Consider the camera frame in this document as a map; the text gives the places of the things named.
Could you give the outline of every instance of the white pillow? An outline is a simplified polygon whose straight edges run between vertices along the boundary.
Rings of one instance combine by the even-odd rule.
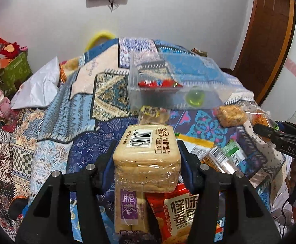
[[[59,90],[57,87],[59,78],[59,61],[55,57],[19,87],[18,92],[11,100],[11,108],[47,107]]]

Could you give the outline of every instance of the yellow arched object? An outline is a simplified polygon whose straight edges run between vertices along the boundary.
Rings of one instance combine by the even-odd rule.
[[[97,46],[97,42],[101,39],[113,39],[115,35],[109,31],[100,31],[93,36],[93,38],[88,42],[85,51],[90,50],[91,48]]]

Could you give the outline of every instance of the green box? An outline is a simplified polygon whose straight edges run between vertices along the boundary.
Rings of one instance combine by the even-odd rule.
[[[0,71],[0,89],[3,90],[5,96],[14,94],[32,74],[26,53],[22,52]]]

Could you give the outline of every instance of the purple label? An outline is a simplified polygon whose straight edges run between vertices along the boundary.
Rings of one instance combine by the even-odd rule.
[[[138,210],[136,192],[121,189],[121,217],[125,224],[137,224]]]

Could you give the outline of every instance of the checkered pattern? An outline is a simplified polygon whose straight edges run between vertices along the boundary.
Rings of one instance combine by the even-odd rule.
[[[31,159],[33,157],[33,153],[25,151],[21,147],[13,146],[12,147],[12,155],[13,155],[13,169],[17,171],[18,174],[31,174]]]
[[[10,142],[10,138],[11,138],[11,133],[0,129],[0,141],[1,142],[5,142],[5,143]]]

